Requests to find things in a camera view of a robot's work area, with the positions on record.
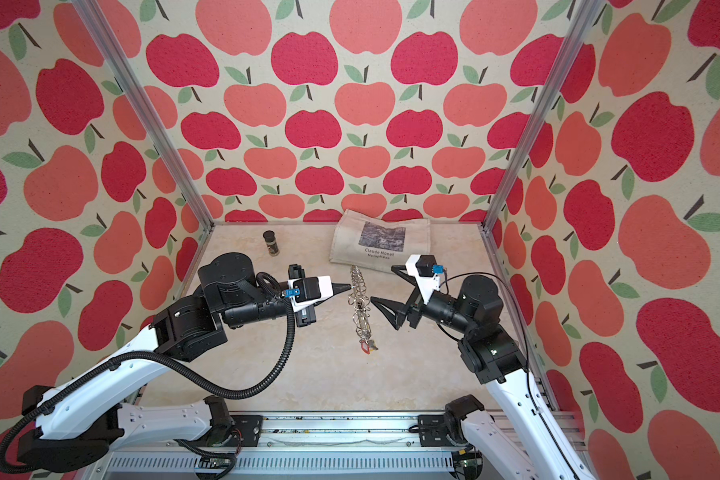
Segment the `metal disc with key rings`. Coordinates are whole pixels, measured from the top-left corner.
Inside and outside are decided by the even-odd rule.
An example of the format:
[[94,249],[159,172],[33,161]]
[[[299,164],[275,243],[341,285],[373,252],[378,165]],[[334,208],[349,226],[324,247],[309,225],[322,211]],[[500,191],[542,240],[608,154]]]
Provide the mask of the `metal disc with key rings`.
[[367,286],[358,266],[352,265],[350,267],[350,278],[351,292],[348,297],[348,304],[353,308],[353,322],[360,343],[361,339],[372,339],[372,329],[369,322],[371,313],[370,298],[367,295]]

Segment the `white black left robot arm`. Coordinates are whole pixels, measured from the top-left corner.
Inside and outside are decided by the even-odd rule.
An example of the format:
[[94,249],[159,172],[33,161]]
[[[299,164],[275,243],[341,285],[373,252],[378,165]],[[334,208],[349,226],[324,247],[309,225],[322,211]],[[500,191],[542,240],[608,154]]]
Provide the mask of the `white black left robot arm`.
[[[22,417],[0,443],[0,472],[67,473],[131,443],[224,436],[233,425],[227,401],[254,397],[272,385],[291,355],[297,328],[315,322],[316,306],[351,288],[328,276],[309,277],[298,264],[290,265],[288,275],[279,282],[256,271],[239,252],[224,253],[201,267],[194,293],[160,311],[114,354],[62,386],[37,385],[25,392]],[[190,368],[190,362],[226,342],[228,329],[277,319],[286,325],[282,351],[254,385],[222,387]],[[207,397],[168,409],[125,404],[129,394],[167,371]]]

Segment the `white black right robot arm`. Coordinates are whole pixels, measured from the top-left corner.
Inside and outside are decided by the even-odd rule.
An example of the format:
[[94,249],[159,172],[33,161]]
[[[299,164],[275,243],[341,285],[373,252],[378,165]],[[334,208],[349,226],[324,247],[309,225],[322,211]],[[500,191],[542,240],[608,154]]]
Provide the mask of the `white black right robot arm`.
[[536,385],[529,361],[500,324],[504,308],[488,272],[463,275],[456,296],[442,292],[449,279],[432,255],[413,255],[393,274],[411,284],[405,302],[380,297],[374,305],[393,326],[422,319],[460,333],[460,357],[502,409],[517,436],[511,440],[473,396],[447,405],[446,431],[473,447],[504,479],[590,479],[592,473],[557,423]]

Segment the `red white key tag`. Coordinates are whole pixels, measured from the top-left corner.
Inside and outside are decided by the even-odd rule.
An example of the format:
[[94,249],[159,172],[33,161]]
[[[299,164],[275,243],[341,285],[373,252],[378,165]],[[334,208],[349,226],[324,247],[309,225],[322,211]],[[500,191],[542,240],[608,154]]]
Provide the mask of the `red white key tag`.
[[365,354],[370,354],[371,352],[377,350],[377,346],[375,345],[375,342],[372,339],[361,339],[360,346],[361,346],[361,350]]

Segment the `cream Monet canvas bag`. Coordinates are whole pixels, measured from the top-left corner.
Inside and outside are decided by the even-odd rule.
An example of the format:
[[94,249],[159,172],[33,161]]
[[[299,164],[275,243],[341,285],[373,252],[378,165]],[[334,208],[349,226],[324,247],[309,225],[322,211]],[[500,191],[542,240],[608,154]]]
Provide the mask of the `cream Monet canvas bag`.
[[430,250],[429,220],[386,222],[347,210],[334,230],[329,261],[390,273],[393,265]]

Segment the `small dark spice jar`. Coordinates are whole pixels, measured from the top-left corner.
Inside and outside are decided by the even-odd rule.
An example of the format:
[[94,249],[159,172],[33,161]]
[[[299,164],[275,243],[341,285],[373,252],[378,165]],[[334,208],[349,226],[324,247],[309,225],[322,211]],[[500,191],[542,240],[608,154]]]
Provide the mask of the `small dark spice jar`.
[[263,232],[262,237],[267,247],[268,253],[271,256],[278,256],[280,249],[277,243],[276,234],[273,230],[266,230]]

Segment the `front aluminium rail base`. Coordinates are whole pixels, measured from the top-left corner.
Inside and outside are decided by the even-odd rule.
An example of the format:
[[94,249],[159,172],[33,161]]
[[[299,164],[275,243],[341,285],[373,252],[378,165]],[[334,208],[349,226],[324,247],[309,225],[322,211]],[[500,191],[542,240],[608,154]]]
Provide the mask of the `front aluminium rail base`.
[[447,436],[439,411],[236,412],[243,431],[227,479],[538,479],[506,417],[477,414],[473,443]]

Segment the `right rear aluminium frame post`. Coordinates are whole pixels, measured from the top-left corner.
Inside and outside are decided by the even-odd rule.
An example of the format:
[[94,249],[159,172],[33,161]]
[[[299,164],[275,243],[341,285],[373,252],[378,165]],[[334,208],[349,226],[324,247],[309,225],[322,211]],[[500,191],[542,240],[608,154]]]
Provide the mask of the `right rear aluminium frame post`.
[[520,137],[518,146],[511,154],[498,191],[491,200],[490,208],[481,225],[482,234],[487,235],[491,232],[501,209],[506,205],[506,201],[519,176],[521,167],[529,158],[530,150],[534,146],[541,128],[546,121],[547,113],[553,108],[555,102],[562,98],[562,85],[568,77],[584,41],[592,29],[598,12],[605,6],[606,1],[578,1],[577,4],[580,8],[573,15],[570,27],[563,37],[563,42],[552,64],[547,80],[541,88],[537,100],[534,102],[533,110]]

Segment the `aluminium frame post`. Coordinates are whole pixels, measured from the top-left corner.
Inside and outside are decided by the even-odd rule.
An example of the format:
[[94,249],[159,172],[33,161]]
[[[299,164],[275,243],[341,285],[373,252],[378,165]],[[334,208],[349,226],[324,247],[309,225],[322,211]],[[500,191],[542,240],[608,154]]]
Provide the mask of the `aluminium frame post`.
[[211,234],[214,229],[214,221],[210,211],[164,128],[157,110],[130,66],[129,59],[121,48],[115,32],[109,26],[103,10],[97,1],[73,1],[72,4],[109,64],[115,79],[123,88],[135,114],[144,126],[156,151],[164,160],[184,199],[199,221],[200,229],[206,234]]
[[573,15],[570,27],[563,37],[563,42],[552,64],[547,80],[541,88],[537,100],[534,102],[533,110],[520,137],[518,146],[511,154],[498,191],[491,200],[490,208],[481,225],[482,234],[487,235],[491,232],[501,209],[506,205],[506,201],[519,176],[521,167],[529,158],[530,150],[534,146],[541,128],[546,121],[547,113],[553,108],[555,102],[562,98],[562,85],[568,77],[584,41],[592,29],[598,12],[605,6],[606,1],[578,1],[577,4],[580,8]]

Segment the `left rear aluminium frame post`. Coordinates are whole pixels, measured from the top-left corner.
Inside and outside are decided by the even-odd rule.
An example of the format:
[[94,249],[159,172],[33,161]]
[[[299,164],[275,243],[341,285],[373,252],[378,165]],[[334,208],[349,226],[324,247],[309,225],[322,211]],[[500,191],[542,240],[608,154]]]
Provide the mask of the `left rear aluminium frame post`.
[[184,199],[199,221],[200,229],[206,234],[211,234],[214,229],[214,221],[210,211],[164,128],[157,110],[130,66],[129,59],[121,48],[115,32],[109,26],[103,10],[97,1],[73,1],[72,4],[109,64],[115,79],[123,88],[135,114],[144,126],[156,151],[164,160]]

